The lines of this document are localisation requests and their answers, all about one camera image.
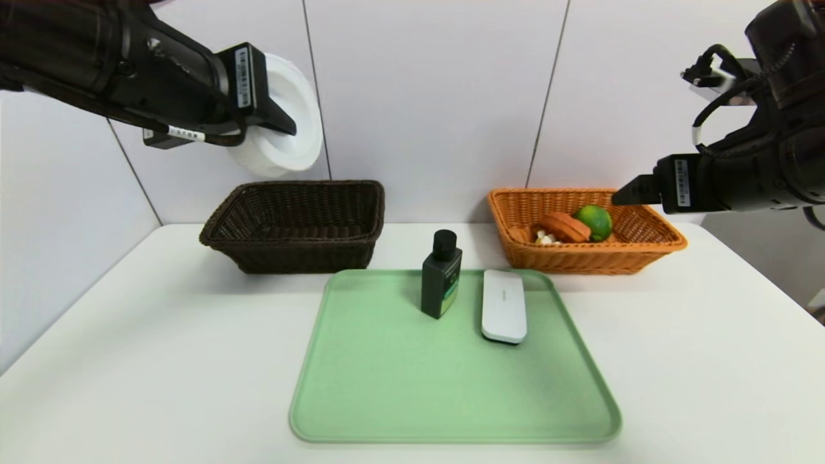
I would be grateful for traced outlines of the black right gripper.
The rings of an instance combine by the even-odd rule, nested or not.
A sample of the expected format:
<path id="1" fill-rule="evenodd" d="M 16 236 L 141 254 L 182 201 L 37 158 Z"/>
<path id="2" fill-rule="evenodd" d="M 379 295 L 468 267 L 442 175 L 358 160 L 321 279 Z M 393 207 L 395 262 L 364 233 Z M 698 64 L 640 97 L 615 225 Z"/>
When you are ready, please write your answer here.
<path id="1" fill-rule="evenodd" d="M 698 153 L 670 155 L 654 174 L 639 175 L 612 194 L 616 206 L 657 205 L 668 214 L 756 211 L 763 208 L 759 176 L 749 158 Z"/>

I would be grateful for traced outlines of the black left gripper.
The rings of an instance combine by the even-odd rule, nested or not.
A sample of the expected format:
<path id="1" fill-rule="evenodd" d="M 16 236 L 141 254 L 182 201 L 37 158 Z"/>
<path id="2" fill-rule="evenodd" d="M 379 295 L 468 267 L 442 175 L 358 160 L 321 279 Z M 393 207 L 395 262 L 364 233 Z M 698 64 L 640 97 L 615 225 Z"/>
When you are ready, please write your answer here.
<path id="1" fill-rule="evenodd" d="M 251 127 L 295 136 L 295 121 L 268 90 L 266 57 L 251 43 L 214 53 L 160 19 L 155 20 L 155 62 L 168 74 L 162 114 L 168 127 L 157 149 L 199 142 L 238 147 Z"/>

